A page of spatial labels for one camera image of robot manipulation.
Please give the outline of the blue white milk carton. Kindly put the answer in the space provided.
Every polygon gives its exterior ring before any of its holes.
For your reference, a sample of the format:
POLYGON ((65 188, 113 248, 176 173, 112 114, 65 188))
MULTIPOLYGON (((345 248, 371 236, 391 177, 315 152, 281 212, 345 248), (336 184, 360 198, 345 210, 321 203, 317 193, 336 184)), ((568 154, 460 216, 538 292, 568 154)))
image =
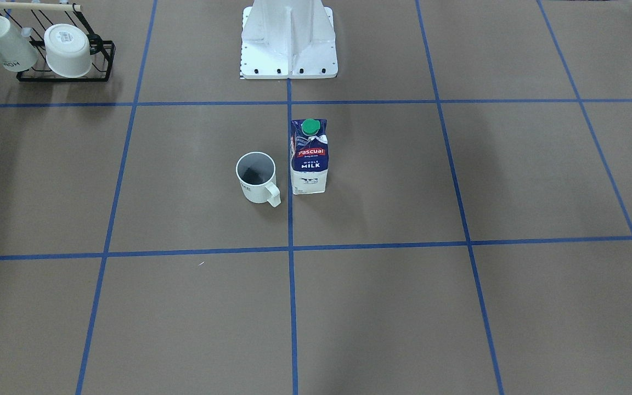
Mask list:
POLYGON ((329 169, 326 119, 291 120, 289 125, 292 193, 323 193, 329 169))

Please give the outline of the white mug grey inside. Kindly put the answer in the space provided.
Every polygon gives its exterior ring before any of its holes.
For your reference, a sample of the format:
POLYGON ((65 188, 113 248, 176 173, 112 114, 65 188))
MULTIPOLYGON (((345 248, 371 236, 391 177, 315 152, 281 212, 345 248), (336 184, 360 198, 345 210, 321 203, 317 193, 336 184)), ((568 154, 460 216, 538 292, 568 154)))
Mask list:
POLYGON ((241 156, 235 166, 244 197, 254 204, 267 203, 271 207, 281 205, 276 171, 273 158, 258 151, 241 156))

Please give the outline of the white cup on rack lower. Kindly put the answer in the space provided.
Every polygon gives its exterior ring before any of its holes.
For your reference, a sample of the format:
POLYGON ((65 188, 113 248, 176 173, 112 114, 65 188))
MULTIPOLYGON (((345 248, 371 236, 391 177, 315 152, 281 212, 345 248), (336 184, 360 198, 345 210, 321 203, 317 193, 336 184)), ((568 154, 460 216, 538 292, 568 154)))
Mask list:
POLYGON ((79 78, 92 68, 91 45, 86 34, 70 24, 50 26, 43 35, 48 67, 62 77, 79 78))

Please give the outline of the white cup on rack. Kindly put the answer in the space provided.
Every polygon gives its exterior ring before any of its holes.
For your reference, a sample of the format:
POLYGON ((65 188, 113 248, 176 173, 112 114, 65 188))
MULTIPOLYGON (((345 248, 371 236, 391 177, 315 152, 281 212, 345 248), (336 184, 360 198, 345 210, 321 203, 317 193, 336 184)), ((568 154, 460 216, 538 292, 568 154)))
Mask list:
POLYGON ((0 65, 10 72, 22 72, 35 66, 38 52, 28 38, 0 16, 0 65))
POLYGON ((62 77, 79 78, 92 68, 91 45, 86 34, 70 24, 50 26, 43 35, 48 67, 62 77))

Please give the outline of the white cup on rack upper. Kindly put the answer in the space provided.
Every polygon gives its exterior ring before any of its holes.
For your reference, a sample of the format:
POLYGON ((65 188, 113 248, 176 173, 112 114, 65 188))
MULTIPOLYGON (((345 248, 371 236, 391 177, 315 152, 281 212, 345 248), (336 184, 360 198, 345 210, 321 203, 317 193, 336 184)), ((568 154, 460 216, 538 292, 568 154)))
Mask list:
POLYGON ((10 72, 22 72, 35 66, 38 52, 28 38, 0 16, 0 65, 10 72))

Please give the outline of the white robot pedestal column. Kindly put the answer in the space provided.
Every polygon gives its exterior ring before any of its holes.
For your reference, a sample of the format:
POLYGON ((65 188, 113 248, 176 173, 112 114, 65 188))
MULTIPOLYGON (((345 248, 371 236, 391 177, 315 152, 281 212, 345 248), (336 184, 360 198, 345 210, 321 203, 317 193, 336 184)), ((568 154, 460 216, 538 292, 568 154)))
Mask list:
POLYGON ((338 75, 334 14, 323 2, 255 1, 244 8, 241 22, 241 78, 338 75))

